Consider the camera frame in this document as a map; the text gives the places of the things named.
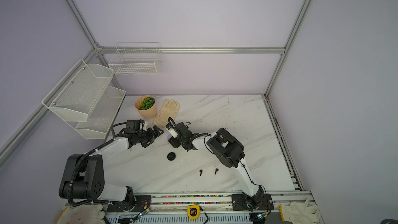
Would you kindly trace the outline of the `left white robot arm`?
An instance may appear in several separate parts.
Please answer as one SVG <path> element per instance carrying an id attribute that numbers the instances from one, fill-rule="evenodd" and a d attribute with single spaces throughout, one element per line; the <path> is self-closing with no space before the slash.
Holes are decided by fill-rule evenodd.
<path id="1" fill-rule="evenodd" d="M 112 139 L 84 154 L 69 156 L 59 187 L 60 198 L 71 207 L 121 203 L 129 211 L 148 205 L 148 200 L 139 203 L 132 187 L 107 183 L 104 170 L 117 155 L 137 144 L 146 148 L 164 133 L 158 126 L 147 124 L 142 119 L 116 123 L 110 129 Z"/>

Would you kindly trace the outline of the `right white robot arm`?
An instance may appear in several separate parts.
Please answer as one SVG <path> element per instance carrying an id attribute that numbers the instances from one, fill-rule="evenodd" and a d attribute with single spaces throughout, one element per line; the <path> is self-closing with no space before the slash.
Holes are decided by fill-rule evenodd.
<path id="1" fill-rule="evenodd" d="M 182 147 L 186 151 L 206 149 L 225 167 L 233 169 L 242 192 L 231 195 L 235 211 L 272 211 L 273 200 L 264 186 L 255 183 L 254 177 L 246 165 L 244 146 L 226 129 L 220 128 L 214 133 L 192 133 L 184 123 L 174 122 L 166 125 L 169 143 Z"/>

